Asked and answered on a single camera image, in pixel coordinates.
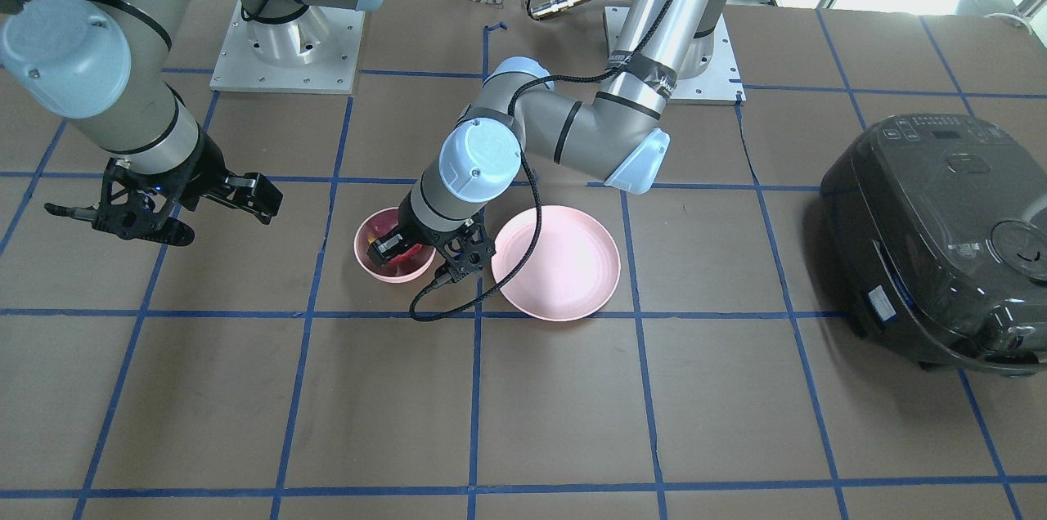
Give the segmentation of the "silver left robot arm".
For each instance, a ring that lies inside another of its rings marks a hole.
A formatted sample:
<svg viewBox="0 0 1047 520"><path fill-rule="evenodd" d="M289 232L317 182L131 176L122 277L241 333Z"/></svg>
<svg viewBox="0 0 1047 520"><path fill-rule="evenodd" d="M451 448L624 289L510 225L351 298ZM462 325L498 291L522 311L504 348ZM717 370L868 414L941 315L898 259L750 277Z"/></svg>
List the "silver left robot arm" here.
<svg viewBox="0 0 1047 520"><path fill-rule="evenodd" d="M445 278L477 271L495 252L481 210L534 158L648 191L670 144L663 111L695 61L704 21L721 9L721 0L631 0L604 69L588 77L552 74L527 56L502 61L399 204L395 226L370 242L369 259L385 266L429 248Z"/></svg>

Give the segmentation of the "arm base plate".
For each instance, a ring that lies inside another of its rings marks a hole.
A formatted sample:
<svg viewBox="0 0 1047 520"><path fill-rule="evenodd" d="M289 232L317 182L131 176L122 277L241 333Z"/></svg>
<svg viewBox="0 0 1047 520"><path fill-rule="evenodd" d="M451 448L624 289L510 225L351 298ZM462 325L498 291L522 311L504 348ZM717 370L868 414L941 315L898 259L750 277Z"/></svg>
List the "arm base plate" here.
<svg viewBox="0 0 1047 520"><path fill-rule="evenodd" d="M266 25L236 6L209 86L218 92L350 95L366 13L311 7Z"/></svg>
<svg viewBox="0 0 1047 520"><path fill-rule="evenodd" d="M744 101L744 85L723 17L717 17L717 27L711 33L695 38L703 28L703 9L701 2L673 3L658 32L642 47L643 55L676 70L676 88L668 99L631 75L603 81L598 98L615 96L659 113L669 104Z"/></svg>

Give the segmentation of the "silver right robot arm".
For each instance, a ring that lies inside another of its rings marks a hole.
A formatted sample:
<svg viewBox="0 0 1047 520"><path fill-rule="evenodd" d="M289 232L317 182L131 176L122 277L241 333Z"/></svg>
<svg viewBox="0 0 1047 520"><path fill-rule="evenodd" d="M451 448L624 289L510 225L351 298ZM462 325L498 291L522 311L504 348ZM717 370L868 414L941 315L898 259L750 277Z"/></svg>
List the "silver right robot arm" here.
<svg viewBox="0 0 1047 520"><path fill-rule="evenodd" d="M186 247L173 216L202 199L270 223L283 193L261 173L233 173L162 78L191 0L2 0L2 64L34 99L107 152L101 199L45 204L122 240ZM383 0L240 0L242 20L285 27L317 8L374 12Z"/></svg>

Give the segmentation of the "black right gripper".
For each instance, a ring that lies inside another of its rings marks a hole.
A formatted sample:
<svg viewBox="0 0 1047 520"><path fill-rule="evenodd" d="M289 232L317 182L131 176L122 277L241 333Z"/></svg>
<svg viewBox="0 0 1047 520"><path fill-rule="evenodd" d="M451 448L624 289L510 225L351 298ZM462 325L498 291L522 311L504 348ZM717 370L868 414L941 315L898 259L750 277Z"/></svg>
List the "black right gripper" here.
<svg viewBox="0 0 1047 520"><path fill-rule="evenodd" d="M237 176L225 165L220 148L209 135L200 140L186 161L158 174L136 173L130 161L110 159L102 173L101 200L89 207L45 204L52 216L88 222L95 231L121 240L146 240L171 247L187 247L195 231L173 216L176 206L194 210L202 197L254 214L269 225L279 214L284 195L262 173Z"/></svg>

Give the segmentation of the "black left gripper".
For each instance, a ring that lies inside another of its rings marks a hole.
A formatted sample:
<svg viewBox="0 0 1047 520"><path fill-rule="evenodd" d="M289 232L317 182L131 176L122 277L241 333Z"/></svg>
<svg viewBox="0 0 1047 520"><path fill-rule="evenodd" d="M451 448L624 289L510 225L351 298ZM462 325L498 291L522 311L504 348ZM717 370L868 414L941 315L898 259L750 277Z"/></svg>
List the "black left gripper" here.
<svg viewBox="0 0 1047 520"><path fill-rule="evenodd" d="M423 225L407 209L398 211L397 233L375 238L366 255L375 266L404 262L415 247L430 247L444 263L435 271L435 282L459 282L481 271L495 254L495 244L485 230L481 214L468 218L453 231L437 231Z"/></svg>

